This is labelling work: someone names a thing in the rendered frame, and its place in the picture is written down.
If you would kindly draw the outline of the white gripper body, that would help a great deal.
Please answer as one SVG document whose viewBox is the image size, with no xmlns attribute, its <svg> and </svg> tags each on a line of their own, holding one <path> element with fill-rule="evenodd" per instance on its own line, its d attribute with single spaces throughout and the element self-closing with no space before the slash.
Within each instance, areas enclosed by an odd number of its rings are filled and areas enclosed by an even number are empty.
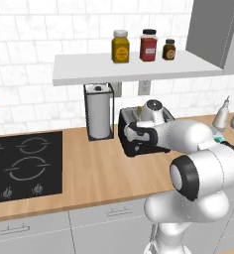
<svg viewBox="0 0 234 254">
<path fill-rule="evenodd" d="M 124 134 L 129 142 L 139 140 L 151 146 L 158 143 L 158 134 L 152 121 L 131 122 L 125 126 Z"/>
</svg>

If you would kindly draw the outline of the black toaster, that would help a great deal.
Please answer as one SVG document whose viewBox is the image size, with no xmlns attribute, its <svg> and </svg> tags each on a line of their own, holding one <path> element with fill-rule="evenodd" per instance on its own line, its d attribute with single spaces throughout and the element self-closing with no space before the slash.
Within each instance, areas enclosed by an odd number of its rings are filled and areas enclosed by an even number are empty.
<svg viewBox="0 0 234 254">
<path fill-rule="evenodd" d="M 133 140 L 129 141 L 124 134 L 124 128 L 131 122 L 137 122 L 142 110 L 141 106 L 122 108 L 119 112 L 118 121 L 118 136 L 121 142 L 124 153 L 127 157 L 135 157 L 137 155 L 153 154 L 153 153 L 168 153 L 170 149 L 156 147 L 149 144 L 147 141 Z"/>
</svg>

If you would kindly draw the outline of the white paper towel roll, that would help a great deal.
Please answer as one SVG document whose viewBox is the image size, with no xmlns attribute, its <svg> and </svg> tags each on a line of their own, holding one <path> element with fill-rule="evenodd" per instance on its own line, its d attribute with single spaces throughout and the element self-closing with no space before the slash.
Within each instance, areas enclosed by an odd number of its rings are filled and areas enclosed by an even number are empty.
<svg viewBox="0 0 234 254">
<path fill-rule="evenodd" d="M 95 139 L 106 138 L 110 133 L 110 93 L 104 84 L 87 88 L 89 133 Z"/>
</svg>

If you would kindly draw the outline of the black paper towel holder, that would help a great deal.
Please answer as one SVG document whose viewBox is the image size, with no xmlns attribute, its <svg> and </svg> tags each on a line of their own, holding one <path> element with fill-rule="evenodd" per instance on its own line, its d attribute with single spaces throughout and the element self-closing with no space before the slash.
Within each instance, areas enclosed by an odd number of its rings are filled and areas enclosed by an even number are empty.
<svg viewBox="0 0 234 254">
<path fill-rule="evenodd" d="M 89 125 L 88 125 L 88 107 L 87 107 L 87 88 L 93 84 L 104 84 L 109 87 L 110 93 L 110 133 L 106 138 L 102 139 L 95 139 L 89 133 Z M 114 90 L 110 83 L 91 83 L 85 84 L 83 86 L 83 94 L 84 94 L 84 108 L 85 108 L 85 121 L 86 121 L 86 130 L 87 130 L 87 137 L 89 141 L 97 141 L 97 140 L 107 140 L 114 138 Z"/>
</svg>

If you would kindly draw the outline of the yellow jar with white lid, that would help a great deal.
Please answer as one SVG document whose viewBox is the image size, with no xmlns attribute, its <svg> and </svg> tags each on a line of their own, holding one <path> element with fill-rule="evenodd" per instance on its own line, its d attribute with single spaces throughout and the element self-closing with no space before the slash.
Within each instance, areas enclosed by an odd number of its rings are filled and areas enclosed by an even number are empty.
<svg viewBox="0 0 234 254">
<path fill-rule="evenodd" d="M 112 61 L 116 64 L 127 63 L 129 61 L 130 44 L 126 30 L 115 30 L 113 32 L 111 49 Z"/>
</svg>

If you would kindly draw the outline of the red jar with black lid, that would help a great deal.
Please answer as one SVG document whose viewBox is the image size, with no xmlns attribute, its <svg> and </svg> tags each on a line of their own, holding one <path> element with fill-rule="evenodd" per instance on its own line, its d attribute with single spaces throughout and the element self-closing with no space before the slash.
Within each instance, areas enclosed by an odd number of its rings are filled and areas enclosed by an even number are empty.
<svg viewBox="0 0 234 254">
<path fill-rule="evenodd" d="M 153 62 L 157 51 L 157 31 L 154 29 L 144 29 L 141 36 L 140 59 L 143 62 Z"/>
</svg>

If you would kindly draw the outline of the small brown jar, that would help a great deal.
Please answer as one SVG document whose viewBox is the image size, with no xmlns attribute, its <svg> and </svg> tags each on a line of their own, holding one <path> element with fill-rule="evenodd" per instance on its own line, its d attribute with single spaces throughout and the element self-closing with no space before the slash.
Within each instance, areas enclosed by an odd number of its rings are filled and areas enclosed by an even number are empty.
<svg viewBox="0 0 234 254">
<path fill-rule="evenodd" d="M 166 43 L 163 47 L 163 59 L 166 61 L 172 61 L 176 55 L 176 47 L 174 39 L 166 39 Z"/>
</svg>

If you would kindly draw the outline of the grey drawer front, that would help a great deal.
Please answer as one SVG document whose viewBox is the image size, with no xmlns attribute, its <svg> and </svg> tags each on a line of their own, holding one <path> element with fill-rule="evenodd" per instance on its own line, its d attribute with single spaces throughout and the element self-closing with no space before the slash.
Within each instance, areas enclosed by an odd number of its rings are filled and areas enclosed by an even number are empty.
<svg viewBox="0 0 234 254">
<path fill-rule="evenodd" d="M 71 228 L 78 229 L 89 226 L 108 225 L 121 222 L 124 224 L 134 222 L 137 225 L 148 228 L 151 226 L 151 223 L 145 216 L 144 202 L 145 200 L 142 198 L 71 210 L 68 213 Z M 123 206 L 132 208 L 132 213 L 113 217 L 106 216 L 106 212 L 110 211 L 111 208 L 118 210 Z"/>
<path fill-rule="evenodd" d="M 21 233 L 0 235 L 0 241 L 26 236 L 37 236 L 43 233 L 56 232 L 63 229 L 68 229 L 68 213 L 64 211 L 45 215 L 25 217 L 21 219 L 6 220 L 0 222 L 0 230 L 6 229 L 8 225 L 13 228 L 21 227 L 23 224 L 25 224 L 26 226 L 30 226 L 30 230 Z"/>
</svg>

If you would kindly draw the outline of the grey cupboard door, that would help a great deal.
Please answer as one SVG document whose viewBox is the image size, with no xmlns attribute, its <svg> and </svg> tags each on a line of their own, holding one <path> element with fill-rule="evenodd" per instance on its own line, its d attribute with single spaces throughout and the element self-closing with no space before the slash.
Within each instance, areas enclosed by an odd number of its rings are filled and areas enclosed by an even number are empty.
<svg viewBox="0 0 234 254">
<path fill-rule="evenodd" d="M 144 215 L 76 226 L 75 254 L 144 254 L 151 229 Z"/>
<path fill-rule="evenodd" d="M 0 241 L 0 254 L 74 254 L 68 230 Z"/>
</svg>

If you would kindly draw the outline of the black hob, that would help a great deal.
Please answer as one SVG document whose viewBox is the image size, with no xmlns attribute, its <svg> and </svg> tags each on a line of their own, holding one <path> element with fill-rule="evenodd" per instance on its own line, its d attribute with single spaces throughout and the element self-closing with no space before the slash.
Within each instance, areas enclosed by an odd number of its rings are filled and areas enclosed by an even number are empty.
<svg viewBox="0 0 234 254">
<path fill-rule="evenodd" d="M 41 184 L 43 192 L 33 194 Z M 10 198 L 3 191 L 11 188 Z M 62 193 L 62 132 L 0 137 L 0 202 Z"/>
</svg>

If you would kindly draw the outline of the grey wall switch plate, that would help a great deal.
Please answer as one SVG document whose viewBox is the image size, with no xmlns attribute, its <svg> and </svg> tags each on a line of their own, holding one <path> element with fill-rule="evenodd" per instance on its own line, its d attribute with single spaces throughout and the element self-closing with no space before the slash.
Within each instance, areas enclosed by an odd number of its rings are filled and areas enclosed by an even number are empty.
<svg viewBox="0 0 234 254">
<path fill-rule="evenodd" d="M 121 97 L 122 96 L 122 83 L 121 82 L 113 82 L 112 87 L 114 89 L 114 96 Z"/>
</svg>

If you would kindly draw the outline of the white wall socket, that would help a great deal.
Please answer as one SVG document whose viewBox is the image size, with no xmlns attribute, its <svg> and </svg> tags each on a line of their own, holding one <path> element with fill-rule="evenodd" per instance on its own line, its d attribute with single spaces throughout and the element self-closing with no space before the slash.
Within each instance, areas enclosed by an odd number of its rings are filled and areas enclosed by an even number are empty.
<svg viewBox="0 0 234 254">
<path fill-rule="evenodd" d="M 138 86 L 139 95 L 149 95 L 151 91 L 151 82 L 149 80 L 140 80 Z"/>
</svg>

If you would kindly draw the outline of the white wall shelf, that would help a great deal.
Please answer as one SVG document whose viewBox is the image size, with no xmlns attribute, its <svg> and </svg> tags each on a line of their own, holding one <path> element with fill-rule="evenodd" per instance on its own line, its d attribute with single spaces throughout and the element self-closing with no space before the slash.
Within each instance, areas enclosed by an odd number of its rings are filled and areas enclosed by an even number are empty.
<svg viewBox="0 0 234 254">
<path fill-rule="evenodd" d="M 114 63 L 109 54 L 55 56 L 53 84 L 75 85 L 169 78 L 221 75 L 223 70 L 188 51 L 180 51 L 173 61 L 157 57 L 143 62 L 131 53 L 127 63 Z"/>
</svg>

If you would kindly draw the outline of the grey wall cupboard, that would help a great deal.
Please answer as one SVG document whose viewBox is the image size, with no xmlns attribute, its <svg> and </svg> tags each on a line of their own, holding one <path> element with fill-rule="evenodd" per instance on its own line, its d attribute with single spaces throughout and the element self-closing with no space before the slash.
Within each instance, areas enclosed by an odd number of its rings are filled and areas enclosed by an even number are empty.
<svg viewBox="0 0 234 254">
<path fill-rule="evenodd" d="M 185 49 L 234 74 L 234 0 L 194 0 Z"/>
</svg>

